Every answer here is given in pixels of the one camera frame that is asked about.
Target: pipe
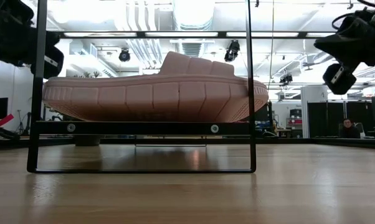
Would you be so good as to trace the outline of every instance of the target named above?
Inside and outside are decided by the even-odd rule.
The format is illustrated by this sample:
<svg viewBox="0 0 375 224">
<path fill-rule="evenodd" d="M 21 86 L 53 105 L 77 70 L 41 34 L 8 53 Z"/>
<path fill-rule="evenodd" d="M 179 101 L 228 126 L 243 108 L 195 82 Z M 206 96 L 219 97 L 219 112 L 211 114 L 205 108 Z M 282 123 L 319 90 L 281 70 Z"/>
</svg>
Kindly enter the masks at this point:
<svg viewBox="0 0 375 224">
<path fill-rule="evenodd" d="M 146 9 L 145 0 L 139 0 L 138 4 L 139 4 L 138 24 L 139 24 L 141 30 L 148 31 L 148 28 L 146 26 L 146 19 L 145 19 L 146 18 L 146 16 L 145 16 L 145 9 Z M 146 39 L 145 42 L 148 43 L 148 45 L 150 47 L 150 50 L 151 50 L 151 53 L 149 53 L 148 57 L 151 59 L 151 61 L 156 61 L 156 65 L 157 65 L 157 62 L 159 61 L 159 58 L 157 56 L 156 49 L 154 48 L 153 41 L 151 39 Z"/>
<path fill-rule="evenodd" d="M 126 2 L 125 0 L 118 0 L 117 2 L 118 8 L 120 9 L 120 15 L 126 15 Z M 130 27 L 126 21 L 126 16 L 120 16 L 117 19 L 114 20 L 114 25 L 118 30 L 125 30 L 130 31 Z M 136 43 L 136 40 L 126 40 L 126 44 L 132 49 L 132 51 L 135 53 L 136 57 L 138 58 L 139 62 L 143 64 L 146 68 L 150 66 L 150 64 L 143 58 L 141 52 L 139 51 L 138 44 Z"/>
<path fill-rule="evenodd" d="M 331 59 L 333 59 L 333 56 L 331 56 L 330 54 L 326 52 L 320 52 L 316 54 L 315 56 L 313 56 L 312 61 L 314 64 L 318 65 L 321 63 L 325 63 Z"/>
<path fill-rule="evenodd" d="M 364 69 L 356 74 L 354 74 L 354 76 L 356 78 L 360 78 L 360 77 L 364 77 L 366 75 L 369 75 L 369 74 L 372 74 L 372 73 L 375 73 L 375 66 L 374 67 L 370 67 L 370 68 L 367 68 L 367 69 Z"/>
<path fill-rule="evenodd" d="M 147 1 L 148 4 L 148 23 L 149 29 L 152 31 L 157 31 L 155 23 L 155 11 L 154 11 L 154 2 L 152 0 Z M 157 53 L 160 64 L 163 64 L 163 54 L 161 53 L 161 46 L 159 39 L 152 39 L 154 42 L 154 49 Z"/>
<path fill-rule="evenodd" d="M 286 69 L 288 66 L 290 66 L 292 63 L 294 62 L 297 62 L 297 61 L 301 61 L 305 58 L 306 56 L 305 55 L 300 55 L 298 57 L 296 57 L 294 60 L 292 60 L 291 62 L 288 62 L 285 66 L 283 66 L 282 68 L 280 68 L 279 70 L 277 70 L 277 72 L 275 72 L 272 77 L 274 77 L 276 74 L 282 72 L 284 69 Z"/>
<path fill-rule="evenodd" d="M 130 10 L 128 15 L 128 24 L 132 30 L 139 30 L 135 20 L 135 0 L 129 0 Z M 154 68 L 154 63 L 150 60 L 148 49 L 145 47 L 145 43 L 142 39 L 136 41 L 136 48 L 141 52 L 143 58 L 150 64 L 150 67 Z"/>
</svg>

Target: ceiling duct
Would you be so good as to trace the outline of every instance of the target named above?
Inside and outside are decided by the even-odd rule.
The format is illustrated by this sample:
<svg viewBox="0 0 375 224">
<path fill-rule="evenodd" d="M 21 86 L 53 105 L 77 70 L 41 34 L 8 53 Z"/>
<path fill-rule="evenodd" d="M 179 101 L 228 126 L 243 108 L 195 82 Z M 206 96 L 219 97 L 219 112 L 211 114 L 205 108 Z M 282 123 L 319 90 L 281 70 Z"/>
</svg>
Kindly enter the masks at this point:
<svg viewBox="0 0 375 224">
<path fill-rule="evenodd" d="M 175 30 L 211 30 L 214 8 L 215 0 L 173 0 Z M 201 57 L 205 49 L 204 43 L 178 44 L 178 51 L 191 57 Z"/>
<path fill-rule="evenodd" d="M 129 11 L 128 11 L 128 24 L 131 27 L 131 30 L 139 30 L 138 26 L 136 25 L 136 16 L 135 16 L 135 11 L 136 11 L 136 6 L 135 6 L 135 0 L 129 0 Z M 149 51 L 146 48 L 145 42 L 143 39 L 135 39 L 132 40 L 132 42 L 135 42 L 135 48 L 137 52 L 143 57 L 143 59 L 149 63 L 150 68 L 154 68 L 155 64 L 153 60 L 150 57 Z"/>
<path fill-rule="evenodd" d="M 126 18 L 127 10 L 126 10 L 126 1 L 125 0 L 117 0 L 116 7 L 119 10 L 120 16 L 114 18 L 114 25 L 118 30 L 125 30 L 131 31 L 131 28 L 128 25 L 128 21 Z M 140 49 L 139 43 L 136 39 L 127 39 L 126 44 L 128 44 L 129 48 L 132 52 L 136 55 L 140 63 L 145 67 L 149 68 L 151 65 L 145 59 L 143 52 Z"/>
<path fill-rule="evenodd" d="M 86 46 L 81 40 L 73 40 L 70 43 L 70 52 L 80 57 L 85 56 L 85 60 L 89 61 L 90 66 L 97 69 L 103 75 L 108 77 L 119 77 L 120 75 L 110 68 L 102 59 L 98 58 L 98 49 L 90 44 Z"/>
<path fill-rule="evenodd" d="M 306 62 L 303 62 L 304 67 L 310 67 L 314 65 L 319 65 L 321 63 L 328 62 L 330 60 L 334 59 L 333 56 L 326 52 L 320 52 L 317 54 L 311 54 L 306 56 Z"/>
<path fill-rule="evenodd" d="M 280 68 L 273 76 L 272 78 L 280 78 L 284 75 L 287 75 L 290 70 L 294 70 L 295 68 L 299 68 L 301 65 L 301 61 L 305 58 L 305 55 L 300 55 L 291 62 L 288 62 L 285 66 Z"/>
</svg>

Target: black camera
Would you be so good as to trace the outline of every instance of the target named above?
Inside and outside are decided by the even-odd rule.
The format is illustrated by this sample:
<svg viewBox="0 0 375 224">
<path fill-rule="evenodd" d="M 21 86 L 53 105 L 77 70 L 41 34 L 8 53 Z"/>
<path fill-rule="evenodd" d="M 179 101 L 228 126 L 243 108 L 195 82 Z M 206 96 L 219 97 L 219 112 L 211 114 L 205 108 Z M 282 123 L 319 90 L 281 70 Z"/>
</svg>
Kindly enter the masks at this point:
<svg viewBox="0 0 375 224">
<path fill-rule="evenodd" d="M 359 2 L 375 8 L 375 3 Z M 344 19 L 340 27 L 335 22 Z M 338 63 L 330 65 L 323 80 L 337 95 L 343 95 L 355 84 L 353 72 L 361 62 L 375 66 L 375 10 L 363 10 L 337 17 L 331 25 L 336 34 L 317 39 L 315 47 L 333 56 Z"/>
<path fill-rule="evenodd" d="M 34 12 L 20 0 L 0 0 L 0 61 L 22 67 L 31 65 L 35 74 L 37 29 L 31 27 Z M 46 32 L 44 78 L 56 77 L 62 70 L 64 55 L 55 47 L 60 36 Z"/>
<path fill-rule="evenodd" d="M 238 40 L 232 40 L 229 47 L 226 50 L 225 54 L 225 62 L 233 62 L 237 56 L 239 55 L 238 52 L 240 51 L 240 44 Z"/>
<path fill-rule="evenodd" d="M 120 61 L 122 62 L 127 62 L 131 60 L 130 51 L 128 49 L 122 49 L 120 56 L 118 56 L 118 59 L 120 59 Z"/>
<path fill-rule="evenodd" d="M 288 75 L 280 78 L 280 82 L 279 83 L 281 83 L 281 86 L 287 86 L 292 81 L 293 81 L 292 75 L 288 74 Z"/>
</svg>

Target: black metal frame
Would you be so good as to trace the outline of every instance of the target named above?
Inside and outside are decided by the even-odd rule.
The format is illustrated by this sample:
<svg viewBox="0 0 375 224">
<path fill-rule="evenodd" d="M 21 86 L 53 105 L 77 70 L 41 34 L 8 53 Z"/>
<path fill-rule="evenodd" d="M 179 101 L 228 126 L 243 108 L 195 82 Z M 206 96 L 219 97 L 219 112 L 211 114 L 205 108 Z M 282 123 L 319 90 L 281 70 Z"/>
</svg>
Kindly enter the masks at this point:
<svg viewBox="0 0 375 224">
<path fill-rule="evenodd" d="M 250 1 L 246 3 L 246 41 L 247 68 L 249 83 L 249 115 L 250 123 L 136 123 L 136 122 L 47 122 L 40 121 L 42 108 L 42 84 L 44 74 L 45 37 L 47 20 L 47 0 L 38 2 L 37 12 L 37 66 L 32 92 L 32 119 L 30 146 L 27 160 L 27 171 L 32 173 L 253 173 L 257 168 L 255 150 L 255 118 L 254 118 L 254 81 L 252 73 L 252 31 Z M 250 168 L 238 170 L 41 170 L 38 169 L 39 136 L 41 134 L 145 134 L 145 135 L 249 135 Z M 211 139 L 205 144 L 214 144 Z"/>
</svg>

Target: white wall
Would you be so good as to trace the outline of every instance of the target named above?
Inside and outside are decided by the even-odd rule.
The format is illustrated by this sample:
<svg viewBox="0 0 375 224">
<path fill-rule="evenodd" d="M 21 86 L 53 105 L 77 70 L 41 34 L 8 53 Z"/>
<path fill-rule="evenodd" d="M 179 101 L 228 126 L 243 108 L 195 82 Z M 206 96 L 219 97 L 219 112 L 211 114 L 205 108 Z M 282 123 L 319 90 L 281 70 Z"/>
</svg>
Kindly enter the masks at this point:
<svg viewBox="0 0 375 224">
<path fill-rule="evenodd" d="M 21 118 L 31 111 L 32 81 L 33 74 L 29 68 L 17 68 L 0 62 L 0 98 L 8 98 L 7 113 L 14 116 L 3 128 L 16 131 L 20 124 L 17 110 L 20 110 Z M 51 116 L 51 113 L 47 112 L 47 118 Z M 23 124 L 26 127 L 27 116 Z"/>
<path fill-rule="evenodd" d="M 286 128 L 287 118 L 290 117 L 290 110 L 292 109 L 301 109 L 301 101 L 281 101 L 272 103 L 272 111 L 275 112 L 275 115 L 278 115 L 279 127 Z"/>
</svg>

